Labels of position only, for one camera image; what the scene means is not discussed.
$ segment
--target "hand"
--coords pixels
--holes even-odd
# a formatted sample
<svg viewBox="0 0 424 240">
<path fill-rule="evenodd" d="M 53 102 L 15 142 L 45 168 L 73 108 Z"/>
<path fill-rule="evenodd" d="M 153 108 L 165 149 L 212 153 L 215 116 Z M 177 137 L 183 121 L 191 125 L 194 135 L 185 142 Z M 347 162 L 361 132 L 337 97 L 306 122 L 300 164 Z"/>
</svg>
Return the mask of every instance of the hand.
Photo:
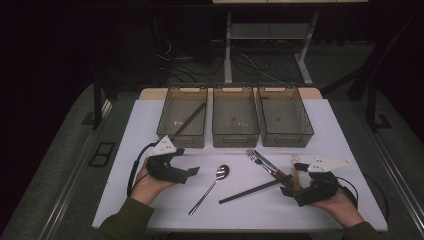
<svg viewBox="0 0 424 240">
<path fill-rule="evenodd" d="M 311 206 L 326 210 L 345 229 L 365 221 L 347 194 L 340 188 L 330 199 L 313 203 Z"/>
<path fill-rule="evenodd" d="M 153 200 L 155 200 L 159 193 L 168 187 L 174 186 L 175 183 L 160 181 L 150 176 L 146 169 L 146 164 L 147 158 L 144 160 L 143 167 L 137 174 L 136 184 L 133 187 L 130 197 L 141 203 L 149 205 L 153 202 Z"/>
</svg>

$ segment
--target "floor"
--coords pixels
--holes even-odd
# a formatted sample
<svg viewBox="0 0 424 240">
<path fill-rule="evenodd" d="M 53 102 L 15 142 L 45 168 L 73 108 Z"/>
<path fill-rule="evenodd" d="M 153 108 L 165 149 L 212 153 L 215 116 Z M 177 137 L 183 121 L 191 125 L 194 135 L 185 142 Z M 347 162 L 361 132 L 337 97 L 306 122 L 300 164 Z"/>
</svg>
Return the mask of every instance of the floor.
<svg viewBox="0 0 424 240">
<path fill-rule="evenodd" d="M 168 82 L 222 82 L 222 42 L 213 42 L 212 60 L 199 63 L 181 51 Z M 234 82 L 283 81 L 302 84 L 293 41 L 234 42 Z M 313 87 L 322 89 L 359 67 L 373 45 L 364 42 L 311 45 L 305 63 Z M 390 101 L 378 95 L 377 113 L 391 128 L 370 130 L 365 123 L 365 101 L 349 101 L 350 83 L 326 94 L 349 146 L 388 220 L 386 239 L 423 239 L 424 146 Z M 55 140 L 22 198 L 1 239 L 92 239 L 91 227 L 128 117 L 138 93 L 123 92 L 106 101 L 104 120 L 93 130 L 93 91 L 87 88 L 70 110 Z M 115 143 L 104 168 L 87 166 L 99 143 Z M 340 232 L 311 233 L 314 240 L 341 239 Z M 258 239 L 294 239 L 258 236 Z"/>
</svg>

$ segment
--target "chopstick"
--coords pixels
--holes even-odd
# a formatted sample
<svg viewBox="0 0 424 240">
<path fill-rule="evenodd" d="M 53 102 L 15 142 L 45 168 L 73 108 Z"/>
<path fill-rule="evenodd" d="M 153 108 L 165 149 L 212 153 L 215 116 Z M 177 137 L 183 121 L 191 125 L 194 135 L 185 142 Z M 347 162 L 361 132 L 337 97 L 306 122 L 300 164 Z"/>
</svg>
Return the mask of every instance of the chopstick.
<svg viewBox="0 0 424 240">
<path fill-rule="evenodd" d="M 206 102 L 204 102 L 202 105 L 200 105 L 196 111 L 193 112 L 193 114 L 191 114 L 191 116 L 187 119 L 187 121 L 185 121 L 183 123 L 183 125 L 181 125 L 181 127 L 175 132 L 174 135 L 180 135 L 180 133 L 191 123 L 191 121 L 194 120 L 194 118 L 197 116 L 197 114 L 200 113 L 200 111 L 202 111 L 202 109 L 206 106 Z"/>
<path fill-rule="evenodd" d="M 293 178 L 293 176 L 290 174 L 290 175 L 287 175 L 287 176 L 286 176 L 286 177 L 284 177 L 284 178 L 276 179 L 276 180 L 273 180 L 273 181 L 271 181 L 271 182 L 267 182 L 267 183 L 265 183 L 265 184 L 262 184 L 262 185 L 259 185 L 259 186 L 257 186 L 257 187 L 251 188 L 251 189 L 249 189 L 249 190 L 246 190 L 246 191 L 244 191 L 244 192 L 238 193 L 238 194 L 233 195 L 233 196 L 231 196 L 231 197 L 224 198 L 224 199 L 222 199 L 222 200 L 220 200 L 220 201 L 218 201 L 218 202 L 219 202 L 219 204 L 223 204 L 223 203 L 229 202 L 229 201 L 231 201 L 231 200 L 234 200 L 234 199 L 237 199 L 237 198 L 241 198 L 241 197 L 246 196 L 246 195 L 249 195 L 249 194 L 251 194 L 251 193 L 254 193 L 254 192 L 260 191 L 260 190 L 262 190 L 262 189 L 265 189 L 265 188 L 268 188 L 268 187 L 274 186 L 274 185 L 276 185 L 276 184 L 279 184 L 279 183 L 283 183 L 283 182 L 290 181 L 292 178 Z"/>
</svg>

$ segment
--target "knife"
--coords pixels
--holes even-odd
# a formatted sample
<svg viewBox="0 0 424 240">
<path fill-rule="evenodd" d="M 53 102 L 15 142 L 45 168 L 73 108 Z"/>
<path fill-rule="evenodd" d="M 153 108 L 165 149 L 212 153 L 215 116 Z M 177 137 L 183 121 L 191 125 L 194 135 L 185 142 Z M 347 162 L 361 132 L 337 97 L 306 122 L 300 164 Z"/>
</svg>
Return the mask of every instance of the knife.
<svg viewBox="0 0 424 240">
<path fill-rule="evenodd" d="M 264 156 L 262 156 L 262 154 L 260 154 L 258 151 L 254 150 L 254 149 L 251 149 L 251 150 L 266 166 L 268 166 L 272 170 L 271 175 L 275 179 L 283 179 L 283 178 L 287 177 L 287 174 L 285 174 L 283 171 L 278 169 L 268 159 L 266 159 Z M 293 180 L 282 182 L 282 184 L 287 188 L 293 189 Z"/>
</svg>

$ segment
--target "metal frame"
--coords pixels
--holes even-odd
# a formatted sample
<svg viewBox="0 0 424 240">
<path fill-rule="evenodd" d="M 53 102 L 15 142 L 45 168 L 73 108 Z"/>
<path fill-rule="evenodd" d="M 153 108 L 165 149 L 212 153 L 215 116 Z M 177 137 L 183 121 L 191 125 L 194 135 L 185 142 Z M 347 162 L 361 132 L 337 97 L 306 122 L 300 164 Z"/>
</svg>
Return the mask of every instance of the metal frame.
<svg viewBox="0 0 424 240">
<path fill-rule="evenodd" d="M 231 71 L 231 39 L 303 39 L 303 47 L 299 53 L 295 53 L 294 57 L 296 59 L 297 66 L 299 68 L 300 74 L 305 85 L 311 86 L 313 84 L 311 76 L 309 75 L 308 68 L 304 62 L 306 53 L 309 48 L 309 44 L 312 39 L 312 35 L 315 30 L 315 26 L 318 20 L 319 12 L 314 12 L 312 14 L 311 21 L 308 24 L 273 24 L 273 31 L 280 30 L 280 34 L 271 35 L 271 26 L 270 24 L 232 24 L 231 22 L 231 12 L 227 13 L 227 34 L 226 34 L 226 46 L 225 46 L 225 60 L 224 60 L 224 77 L 226 83 L 232 82 L 232 71 Z M 268 30 L 266 33 L 256 33 L 250 36 L 243 34 L 243 28 L 256 27 L 260 29 L 266 25 Z M 302 28 L 305 25 L 306 30 L 305 34 L 302 37 L 299 37 L 299 30 L 296 28 Z"/>
</svg>

